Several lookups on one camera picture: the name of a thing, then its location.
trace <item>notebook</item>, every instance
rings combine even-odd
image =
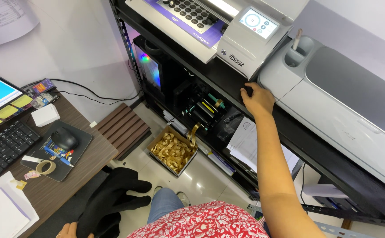
[[[0,238],[13,238],[30,219],[20,207],[0,188]]]

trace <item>white paper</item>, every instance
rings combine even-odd
[[[0,45],[25,35],[38,23],[26,0],[0,0]]]
[[[0,238],[13,238],[28,223],[29,219],[0,189]]]
[[[244,117],[226,147],[235,158],[257,171],[257,127],[255,123]],[[299,158],[282,145],[283,154],[292,173]]]
[[[14,177],[10,171],[0,176],[0,188],[2,188],[31,219],[31,221],[22,230],[20,230],[18,234],[16,234],[15,237],[18,237],[22,235],[22,233],[24,233],[34,223],[36,223],[40,218],[25,196],[24,192],[20,189],[17,189],[16,185],[10,182],[11,180],[14,180]]]

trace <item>siser logo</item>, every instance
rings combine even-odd
[[[241,61],[239,61],[233,54],[230,54],[229,55],[229,58],[233,61],[233,62],[235,62],[235,63],[237,63],[239,66],[243,66],[244,65],[244,63],[243,62],[241,62]]]

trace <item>purple cutting mat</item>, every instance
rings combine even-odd
[[[184,31],[192,35],[198,41],[200,41],[203,45],[208,48],[214,46],[221,38],[222,33],[220,32],[223,27],[224,22],[218,20],[215,24],[213,24],[208,30],[203,33],[198,32],[185,22],[183,22],[180,18],[173,15],[168,10],[164,9],[161,5],[158,4],[156,0],[144,0],[146,3],[150,4],[154,9],[156,9],[159,13],[165,16],[167,19],[171,20],[174,24],[178,25]]]

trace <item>tile floor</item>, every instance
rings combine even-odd
[[[136,170],[138,171],[140,180],[149,181],[153,184],[153,188],[148,193],[142,194],[130,191],[131,195],[139,197],[149,195],[152,197],[154,188],[156,186],[163,186],[175,192],[182,189],[189,197],[192,205],[221,200],[246,209],[248,204],[256,204],[256,202],[248,199],[245,192],[201,152],[196,155],[179,178],[176,178],[160,164],[148,157],[144,152],[145,148],[154,139],[154,136],[158,135],[158,133],[166,127],[166,122],[152,110],[147,109],[144,104],[137,106],[134,111],[150,126],[152,135],[123,161],[111,161],[109,163],[109,166],[113,168],[126,167]],[[320,175],[316,171],[306,166],[304,172],[306,184],[317,183]],[[301,192],[301,183],[302,173],[300,171],[294,181],[297,195]],[[320,205],[311,196],[307,196],[304,193],[303,199],[306,204]],[[149,212],[150,205],[136,210],[122,212],[122,221],[120,224],[121,234],[119,238],[125,238],[132,231],[146,225]],[[342,219],[331,216],[314,213],[309,213],[309,216],[314,221],[338,227],[341,227],[342,224]],[[354,222],[352,230],[378,238],[385,238],[385,227]],[[336,238],[336,236],[332,234],[327,234],[327,237]]]

